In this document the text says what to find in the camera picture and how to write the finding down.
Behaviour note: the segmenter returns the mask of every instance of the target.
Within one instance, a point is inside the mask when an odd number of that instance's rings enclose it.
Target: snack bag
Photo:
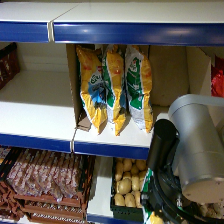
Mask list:
[[[80,62],[80,96],[83,108],[99,134],[100,125],[107,119],[102,63],[98,58],[101,50],[93,51],[76,46],[76,51]]]
[[[124,59],[118,45],[110,44],[106,49],[103,57],[103,79],[106,85],[108,121],[117,136],[126,118]]]
[[[147,133],[153,123],[150,91],[152,75],[149,59],[135,45],[128,45],[125,56],[125,78],[129,111],[135,123]]]

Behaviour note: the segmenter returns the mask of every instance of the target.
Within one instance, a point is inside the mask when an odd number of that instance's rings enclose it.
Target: grey cylinder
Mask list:
[[[188,104],[170,120],[180,135],[175,163],[183,195],[199,203],[224,199],[224,150],[207,106]]]

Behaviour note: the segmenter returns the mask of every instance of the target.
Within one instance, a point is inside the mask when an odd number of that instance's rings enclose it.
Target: red product package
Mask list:
[[[223,70],[211,67],[211,94],[216,97],[224,97]]]
[[[11,43],[0,50],[0,89],[20,72],[16,49],[16,43]]]
[[[215,67],[224,71],[224,59],[215,56]]]

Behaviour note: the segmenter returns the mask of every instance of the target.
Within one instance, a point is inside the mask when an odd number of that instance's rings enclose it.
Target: white shelf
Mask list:
[[[0,7],[0,21],[51,22],[77,3],[5,2]]]
[[[55,22],[223,23],[224,2],[80,3]]]
[[[0,133],[71,142],[74,107],[68,73],[22,71],[0,92]]]
[[[0,41],[53,41],[53,20],[77,5],[77,3],[1,3]]]
[[[88,220],[88,214],[113,217],[113,212],[110,210],[112,165],[113,158],[96,157],[87,209],[87,221],[91,221]]]
[[[154,120],[158,119],[168,119],[168,107],[153,107]],[[120,146],[134,146],[134,147],[146,147],[148,148],[151,143],[152,131],[150,133],[145,133],[141,131],[135,124],[130,115],[127,116],[126,122],[124,124],[123,130],[120,136],[115,136],[114,132],[110,128],[110,124],[107,122],[102,124],[102,132],[96,135],[94,127],[91,126],[89,132],[77,130],[75,134],[75,141],[78,142],[88,142],[96,144],[111,144]]]

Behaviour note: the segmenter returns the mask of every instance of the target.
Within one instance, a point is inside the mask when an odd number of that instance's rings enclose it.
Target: potato crate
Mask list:
[[[20,72],[16,49],[16,43],[11,43],[0,50],[0,89]]]
[[[143,211],[141,208],[130,208],[115,205],[114,201],[114,196],[116,194],[115,167],[116,167],[116,159],[113,158],[110,210],[113,212],[114,218],[116,219],[124,219],[143,223]]]

